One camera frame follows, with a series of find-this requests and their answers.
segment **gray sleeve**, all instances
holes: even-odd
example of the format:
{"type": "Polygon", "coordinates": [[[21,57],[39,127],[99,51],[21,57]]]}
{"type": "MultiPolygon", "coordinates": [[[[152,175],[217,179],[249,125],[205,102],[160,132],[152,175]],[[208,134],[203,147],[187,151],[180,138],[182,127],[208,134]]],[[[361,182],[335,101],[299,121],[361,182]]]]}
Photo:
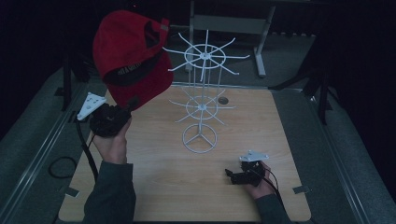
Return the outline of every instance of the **gray sleeve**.
{"type": "Polygon", "coordinates": [[[262,224],[290,224],[288,214],[275,194],[266,195],[256,200],[262,224]]]}
{"type": "Polygon", "coordinates": [[[82,223],[133,223],[136,195],[132,164],[102,161],[93,191],[84,206],[82,223]]]}

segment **wire display stand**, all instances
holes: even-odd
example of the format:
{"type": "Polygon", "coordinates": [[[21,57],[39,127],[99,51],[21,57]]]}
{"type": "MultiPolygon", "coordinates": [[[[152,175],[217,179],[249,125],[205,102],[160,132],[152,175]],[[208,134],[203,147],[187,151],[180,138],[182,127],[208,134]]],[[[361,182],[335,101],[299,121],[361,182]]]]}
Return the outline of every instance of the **wire display stand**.
{"type": "Polygon", "coordinates": [[[176,122],[181,122],[187,118],[198,120],[198,123],[194,123],[184,130],[182,135],[184,146],[195,153],[206,153],[216,146],[218,135],[212,127],[208,124],[204,124],[204,121],[216,119],[218,122],[225,125],[225,123],[217,117],[217,114],[221,109],[235,108],[235,106],[219,105],[219,98],[225,92],[225,90],[219,90],[222,70],[226,70],[233,75],[239,75],[239,73],[235,73],[226,68],[224,63],[227,59],[246,59],[249,55],[239,57],[227,56],[224,53],[223,49],[231,45],[235,41],[235,38],[221,47],[216,47],[208,44],[208,31],[206,31],[205,43],[197,45],[193,45],[187,41],[181,34],[178,35],[189,45],[184,52],[166,48],[163,49],[168,52],[183,54],[186,62],[173,69],[169,69],[169,71],[176,71],[186,64],[191,65],[192,69],[189,70],[189,85],[187,88],[182,88],[188,96],[188,102],[185,104],[180,104],[172,100],[170,100],[170,102],[175,105],[184,106],[187,111],[187,115],[176,122]],[[211,75],[212,71],[216,68],[219,69],[219,78],[217,83],[212,85],[210,84],[211,75]]]}

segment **baseball cap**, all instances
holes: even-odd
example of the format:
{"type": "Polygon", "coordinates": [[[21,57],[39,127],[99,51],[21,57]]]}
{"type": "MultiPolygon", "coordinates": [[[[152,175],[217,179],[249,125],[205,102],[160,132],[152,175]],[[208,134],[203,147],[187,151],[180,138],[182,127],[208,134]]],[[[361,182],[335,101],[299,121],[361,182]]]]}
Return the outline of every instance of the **baseball cap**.
{"type": "Polygon", "coordinates": [[[137,97],[137,109],[167,90],[173,81],[163,46],[169,20],[161,22],[128,10],[107,14],[93,40],[93,60],[120,107],[137,97]]]}

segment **black stand leg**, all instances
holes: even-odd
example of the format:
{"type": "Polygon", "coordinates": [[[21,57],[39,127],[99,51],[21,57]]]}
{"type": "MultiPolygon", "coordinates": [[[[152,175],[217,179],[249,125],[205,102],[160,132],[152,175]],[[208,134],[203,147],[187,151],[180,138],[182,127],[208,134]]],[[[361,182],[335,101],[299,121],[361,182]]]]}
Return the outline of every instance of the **black stand leg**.
{"type": "Polygon", "coordinates": [[[328,91],[329,91],[329,72],[325,71],[323,74],[322,84],[320,88],[319,107],[318,107],[318,115],[324,125],[327,125],[326,105],[327,105],[328,91]]]}
{"type": "Polygon", "coordinates": [[[281,90],[287,88],[289,85],[294,84],[294,83],[296,83],[298,81],[301,81],[301,80],[303,80],[306,77],[312,77],[313,73],[314,73],[314,71],[311,70],[311,71],[302,73],[300,75],[296,75],[295,77],[292,77],[291,79],[286,80],[286,81],[284,81],[284,82],[282,82],[280,84],[268,87],[268,90],[281,91],[281,90]]]}
{"type": "Polygon", "coordinates": [[[65,111],[72,101],[72,71],[69,63],[69,55],[66,53],[64,55],[64,106],[62,107],[62,111],[65,111]]]}

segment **cable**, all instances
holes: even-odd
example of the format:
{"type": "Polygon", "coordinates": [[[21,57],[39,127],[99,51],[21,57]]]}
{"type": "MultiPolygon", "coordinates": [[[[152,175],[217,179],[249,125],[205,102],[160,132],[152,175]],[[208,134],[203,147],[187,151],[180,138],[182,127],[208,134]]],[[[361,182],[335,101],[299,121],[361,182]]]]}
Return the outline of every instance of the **cable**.
{"type": "Polygon", "coordinates": [[[260,174],[258,174],[258,173],[257,173],[256,171],[254,171],[254,170],[250,170],[250,171],[252,171],[254,174],[258,175],[262,180],[264,180],[265,182],[267,182],[267,183],[271,186],[271,188],[274,189],[274,192],[275,192],[276,197],[279,199],[280,204],[282,205],[283,209],[286,211],[285,205],[283,204],[283,201],[282,201],[282,197],[280,196],[280,193],[279,193],[279,190],[278,190],[278,185],[277,185],[277,180],[276,180],[275,175],[274,175],[270,170],[264,168],[264,171],[268,171],[268,172],[274,177],[275,182],[276,182],[276,187],[274,186],[273,183],[271,183],[271,181],[269,181],[269,180],[267,180],[267,179],[265,178],[265,175],[264,175],[264,176],[261,176],[260,174]]]}
{"type": "Polygon", "coordinates": [[[76,168],[77,168],[77,162],[76,162],[73,158],[71,158],[71,157],[66,157],[66,156],[64,156],[64,157],[60,157],[60,158],[56,159],[55,161],[53,161],[53,162],[49,165],[49,169],[48,169],[49,175],[52,176],[52,177],[54,177],[54,178],[57,178],[57,179],[66,179],[66,178],[71,178],[71,177],[73,177],[73,174],[71,174],[71,175],[56,175],[55,173],[52,172],[52,166],[55,165],[56,162],[61,161],[61,160],[70,160],[71,162],[73,162],[74,170],[76,170],[76,168]]]}
{"type": "Polygon", "coordinates": [[[97,177],[98,177],[98,169],[96,168],[95,161],[94,161],[93,156],[92,156],[92,154],[90,152],[90,146],[91,146],[91,143],[92,143],[93,138],[95,137],[95,135],[92,136],[90,143],[87,145],[85,143],[84,137],[82,136],[82,131],[81,131],[81,127],[79,125],[79,121],[76,121],[76,124],[77,124],[78,136],[79,136],[79,139],[81,140],[81,147],[84,150],[85,155],[87,156],[88,164],[91,167],[91,170],[92,170],[92,173],[93,173],[93,178],[94,178],[94,180],[96,182],[97,177]]]}

